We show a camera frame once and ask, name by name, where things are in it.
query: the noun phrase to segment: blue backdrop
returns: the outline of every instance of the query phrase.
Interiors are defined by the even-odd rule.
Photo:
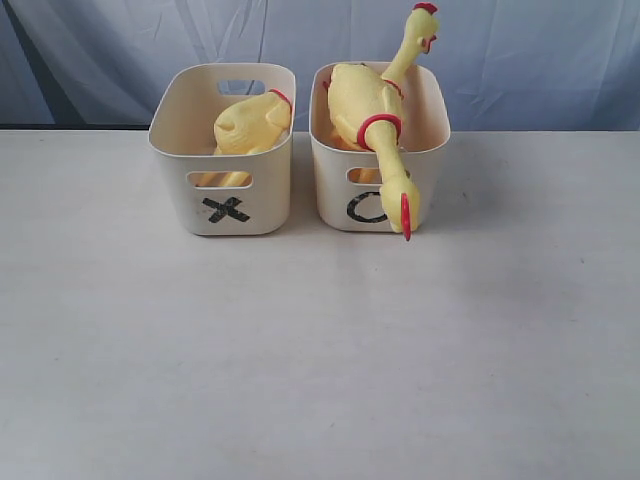
[[[179,70],[390,60],[414,1],[1,0],[0,123],[148,124]],[[438,0],[454,130],[638,130],[639,0]]]

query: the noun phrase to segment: yellow rubber chicken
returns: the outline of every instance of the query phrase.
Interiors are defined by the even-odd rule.
[[[272,148],[283,132],[291,126],[291,102],[280,91],[271,89],[260,95],[227,107],[216,119],[213,134],[216,139],[214,155],[252,155]],[[198,181],[207,186],[216,173],[205,173]],[[225,174],[219,185],[241,186],[248,178],[246,172]]]
[[[389,67],[378,75],[365,65],[338,64],[328,85],[329,115],[336,132],[351,149],[376,153],[382,186],[380,201],[394,232],[406,240],[419,227],[420,192],[407,177],[398,149],[402,98],[398,85],[420,53],[429,52],[439,28],[430,3],[418,3],[407,19],[402,45]]]

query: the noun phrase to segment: white table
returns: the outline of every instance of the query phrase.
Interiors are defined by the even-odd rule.
[[[455,134],[409,243],[294,151],[201,238],[145,132],[0,132],[0,478],[640,478],[640,134]]]

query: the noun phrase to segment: rubber chicken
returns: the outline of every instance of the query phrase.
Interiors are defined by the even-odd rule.
[[[291,102],[276,89],[241,100],[218,115],[213,134],[216,139],[214,155],[252,155],[271,149],[282,133],[291,126]],[[218,174],[203,174],[198,187],[204,187]],[[241,186],[249,177],[246,172],[229,172],[219,186]]]
[[[328,85],[329,116],[350,149],[376,153],[382,186],[380,201],[391,229],[405,239],[419,227],[420,192],[408,178],[398,149],[402,131],[399,84],[420,53],[428,53],[439,28],[431,3],[414,6],[402,45],[389,67],[378,75],[365,65],[337,64]]]

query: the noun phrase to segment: white plastic bin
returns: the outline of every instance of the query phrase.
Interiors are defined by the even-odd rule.
[[[220,92],[219,82],[257,81],[277,89],[292,104],[292,122],[280,143],[255,155],[213,155],[213,124],[229,105],[246,95]],[[278,65],[215,63],[197,65],[171,81],[149,129],[149,143],[160,162],[180,223],[196,235],[258,235],[287,220],[291,195],[291,146],[296,80]],[[243,171],[241,187],[196,187],[194,175]]]
[[[389,62],[364,63],[382,73]],[[311,90],[309,131],[316,181],[317,206],[328,225],[345,231],[391,232],[380,204],[380,183],[354,183],[349,172],[360,168],[378,168],[373,152],[354,152],[333,148],[327,105],[326,85],[335,64],[316,72]],[[429,70],[413,65],[400,85],[404,96],[405,123],[399,139],[401,156],[411,179],[420,190],[420,225],[429,206],[451,136],[447,109],[438,82]]]

